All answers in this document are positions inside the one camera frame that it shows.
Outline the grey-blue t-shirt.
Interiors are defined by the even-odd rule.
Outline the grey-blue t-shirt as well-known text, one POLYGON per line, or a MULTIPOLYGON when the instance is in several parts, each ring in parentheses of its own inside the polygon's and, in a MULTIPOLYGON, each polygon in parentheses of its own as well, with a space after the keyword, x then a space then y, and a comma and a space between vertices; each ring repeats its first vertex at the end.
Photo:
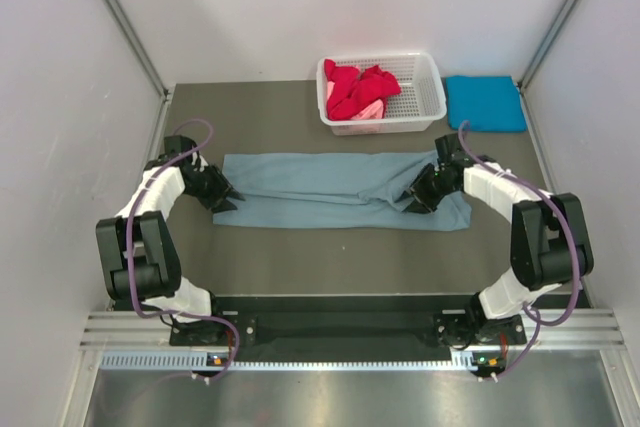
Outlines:
POLYGON ((244 199, 216 213, 221 226, 281 229, 386 228, 450 232, 471 224, 460 193, 433 213, 410 213, 402 197, 436 153, 229 154, 223 174, 244 199))

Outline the right aluminium corner post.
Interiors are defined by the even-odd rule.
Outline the right aluminium corner post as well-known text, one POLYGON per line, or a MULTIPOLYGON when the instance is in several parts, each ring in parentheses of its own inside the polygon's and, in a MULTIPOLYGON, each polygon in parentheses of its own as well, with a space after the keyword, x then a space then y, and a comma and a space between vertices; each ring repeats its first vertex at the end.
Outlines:
POLYGON ((549 56, 556 41, 564 31, 575 9, 581 0, 562 0, 557 12, 554 14, 551 23, 545 30, 541 41, 538 43, 534 54, 527 64, 517 86, 521 93, 524 93, 533 82, 542 64, 549 56))

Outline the left aluminium corner post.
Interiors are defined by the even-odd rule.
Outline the left aluminium corner post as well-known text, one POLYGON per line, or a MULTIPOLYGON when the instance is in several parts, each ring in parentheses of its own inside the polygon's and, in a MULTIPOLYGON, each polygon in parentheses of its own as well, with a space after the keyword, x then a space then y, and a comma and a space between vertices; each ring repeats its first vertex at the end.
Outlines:
POLYGON ((102 1, 151 86, 161 98, 165 98, 169 90, 162 81, 121 2, 119 0, 102 1))

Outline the red t-shirt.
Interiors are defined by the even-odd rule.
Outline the red t-shirt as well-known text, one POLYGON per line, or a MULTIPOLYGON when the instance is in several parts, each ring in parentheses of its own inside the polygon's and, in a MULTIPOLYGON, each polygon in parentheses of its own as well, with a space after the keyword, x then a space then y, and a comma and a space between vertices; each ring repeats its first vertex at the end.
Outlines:
POLYGON ((364 70, 352 65, 340 66, 334 60, 323 61, 326 79, 326 114, 330 121, 351 118, 377 99, 387 103, 402 93, 396 77, 379 65, 364 70))

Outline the white plastic laundry basket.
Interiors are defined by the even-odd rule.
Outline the white plastic laundry basket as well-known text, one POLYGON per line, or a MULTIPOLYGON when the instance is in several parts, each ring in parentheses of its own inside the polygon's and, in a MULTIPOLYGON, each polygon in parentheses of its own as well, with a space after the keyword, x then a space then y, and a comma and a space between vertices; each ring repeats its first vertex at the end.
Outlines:
POLYGON ((420 132, 447 113, 426 52, 325 57, 316 88, 320 120, 338 136, 420 132))

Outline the aluminium corner post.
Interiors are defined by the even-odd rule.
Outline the aluminium corner post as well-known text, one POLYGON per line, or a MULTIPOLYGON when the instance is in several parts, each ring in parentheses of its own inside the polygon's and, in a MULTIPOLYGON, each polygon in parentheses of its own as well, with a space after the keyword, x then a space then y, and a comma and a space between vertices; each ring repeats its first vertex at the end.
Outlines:
POLYGON ((119 0, 102 1, 151 86, 161 98, 165 98, 169 90, 162 81, 121 2, 119 0))
POLYGON ((527 64, 517 86, 521 93, 524 93, 533 82, 542 64, 549 56, 556 41, 564 31, 575 9, 581 0, 562 0, 557 12, 554 14, 551 23, 545 30, 541 41, 538 43, 534 54, 527 64))

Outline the aluminium front frame rail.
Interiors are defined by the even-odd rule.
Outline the aluminium front frame rail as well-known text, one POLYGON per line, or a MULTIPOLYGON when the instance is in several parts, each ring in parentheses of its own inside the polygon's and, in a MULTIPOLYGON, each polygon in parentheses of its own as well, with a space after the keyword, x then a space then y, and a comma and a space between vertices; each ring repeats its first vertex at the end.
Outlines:
MULTIPOLYGON (((169 345, 170 327, 133 312, 92 312, 82 333, 82 350, 159 350, 169 345)), ((542 350, 620 350, 625 342, 612 311, 578 309, 562 325, 543 327, 534 342, 542 350)))

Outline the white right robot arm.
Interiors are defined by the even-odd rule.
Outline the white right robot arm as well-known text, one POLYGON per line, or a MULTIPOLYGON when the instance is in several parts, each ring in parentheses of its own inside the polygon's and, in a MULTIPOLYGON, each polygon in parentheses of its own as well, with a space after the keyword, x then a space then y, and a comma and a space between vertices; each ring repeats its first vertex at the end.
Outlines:
POLYGON ((594 267, 594 256, 581 202, 572 193, 553 194, 477 156, 463 133, 435 142, 437 161, 421 169, 404 192, 407 211, 435 212, 443 200, 461 192, 499 213, 510 226, 510 265, 492 285, 476 293, 465 308, 466 327, 476 341, 498 336, 504 323, 519 313, 533 317, 533 303, 562 285, 571 284, 566 310, 540 326, 558 326, 573 313, 579 284, 594 267))

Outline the folded turquoise t-shirt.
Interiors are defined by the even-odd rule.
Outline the folded turquoise t-shirt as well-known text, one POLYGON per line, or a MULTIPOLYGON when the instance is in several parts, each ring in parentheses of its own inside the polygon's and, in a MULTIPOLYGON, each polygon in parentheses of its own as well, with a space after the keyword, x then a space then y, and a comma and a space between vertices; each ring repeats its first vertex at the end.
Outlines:
POLYGON ((520 93, 510 76, 451 76, 444 87, 451 129, 468 122, 474 132, 527 130, 520 93))

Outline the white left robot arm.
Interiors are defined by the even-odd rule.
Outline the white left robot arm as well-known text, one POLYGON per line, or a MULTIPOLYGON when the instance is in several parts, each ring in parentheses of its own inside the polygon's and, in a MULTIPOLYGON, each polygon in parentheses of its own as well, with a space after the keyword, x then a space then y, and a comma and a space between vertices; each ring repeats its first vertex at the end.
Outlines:
POLYGON ((129 202, 95 229, 105 286, 114 301, 137 294, 167 320, 176 334, 195 334, 216 343, 227 321, 210 291, 182 273, 167 220, 179 197, 196 199, 212 214, 234 211, 244 197, 221 169, 205 160, 194 140, 183 135, 164 139, 164 152, 147 163, 129 202))

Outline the pink t-shirt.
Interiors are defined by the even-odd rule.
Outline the pink t-shirt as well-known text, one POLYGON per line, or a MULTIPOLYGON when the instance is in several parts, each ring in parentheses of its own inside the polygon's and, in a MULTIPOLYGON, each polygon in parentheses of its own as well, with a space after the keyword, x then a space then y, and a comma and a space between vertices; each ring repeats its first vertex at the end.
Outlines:
POLYGON ((351 118, 352 121, 369 121, 369 120, 381 120, 385 116, 386 106, 382 99, 369 104, 362 109, 359 113, 351 118))

